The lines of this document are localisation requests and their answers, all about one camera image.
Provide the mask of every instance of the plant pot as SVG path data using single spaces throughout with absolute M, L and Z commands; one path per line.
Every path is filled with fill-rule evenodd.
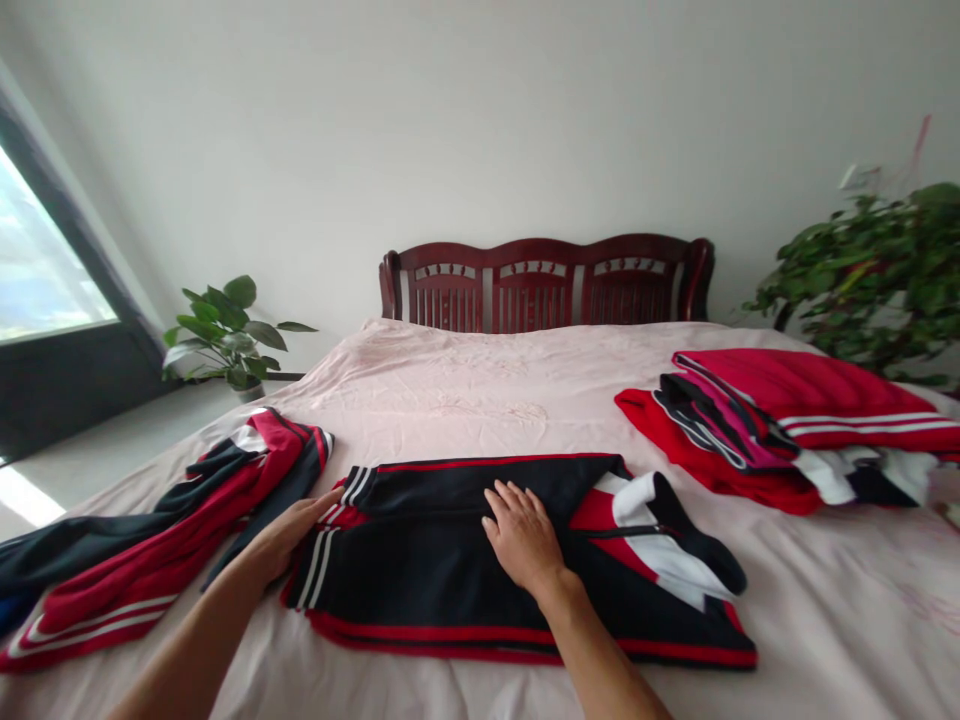
M 233 391 L 237 394 L 237 400 L 240 401 L 241 405 L 244 405 L 248 402 L 253 402 L 254 400 L 259 400 L 266 393 L 263 391 L 263 383 L 257 380 L 256 385 L 251 385 L 243 390 L 237 390 L 233 388 Z

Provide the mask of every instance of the zipper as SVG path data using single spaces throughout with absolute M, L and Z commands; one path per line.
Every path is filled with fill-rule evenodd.
M 575 530 L 577 535 L 587 538 L 603 539 L 614 537 L 637 537 L 639 535 L 673 535 L 678 533 L 666 525 L 633 525 L 630 527 L 613 528 L 612 530 Z

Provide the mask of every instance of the red clothing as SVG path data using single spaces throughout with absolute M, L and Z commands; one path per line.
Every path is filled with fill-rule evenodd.
M 740 495 L 791 515 L 809 515 L 823 506 L 813 486 L 799 471 L 745 475 L 721 455 L 698 448 L 645 390 L 624 390 L 615 399 L 630 422 L 656 444 L 670 462 L 700 484 L 721 495 Z
M 240 518 L 271 498 L 286 499 L 274 490 L 291 483 L 307 490 L 313 486 L 333 447 L 329 433 L 292 424 L 272 410 L 253 415 L 247 426 L 240 444 L 255 449 L 244 450 L 232 441 L 217 446 L 216 462 L 204 472 L 223 478 L 197 510 L 54 588 L 40 616 L 0 654 L 0 672 L 38 670 L 143 637 L 237 529 Z
M 742 406 L 756 406 L 809 450 L 869 445 L 960 453 L 960 423 L 913 393 L 842 360 L 737 348 L 679 352 L 673 362 L 729 386 L 733 397 L 744 401 Z

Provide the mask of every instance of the pink bedsheet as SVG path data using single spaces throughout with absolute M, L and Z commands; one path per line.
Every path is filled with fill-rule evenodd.
M 375 320 L 302 381 L 270 396 L 337 448 L 316 492 L 353 464 L 539 452 L 621 453 L 664 472 L 693 520 L 749 578 L 737 608 L 756 641 L 750 675 L 646 666 L 677 718 L 955 718 L 960 714 L 960 534 L 930 510 L 830 508 L 807 518 L 713 495 L 645 440 L 613 397 L 652 388 L 676 350 L 807 349 L 772 331 L 706 323 L 465 335 Z M 956 403 L 925 393 L 960 416 Z M 247 413 L 224 416 L 72 514 L 147 511 Z M 942 472 L 935 499 L 960 500 Z M 4 718 L 99 718 L 197 598 L 197 582 L 144 640 L 0 679 Z M 316 636 L 276 594 L 257 610 L 218 718 L 581 717 L 564 670 L 395 657 Z

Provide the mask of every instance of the dark red headboard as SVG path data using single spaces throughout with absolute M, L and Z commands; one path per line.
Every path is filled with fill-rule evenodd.
M 592 245 L 528 238 L 487 250 L 428 243 L 387 253 L 380 294 L 386 318 L 403 319 L 406 304 L 410 322 L 419 325 L 517 333 L 577 322 L 706 320 L 712 274 L 713 244 L 706 238 L 630 234 Z

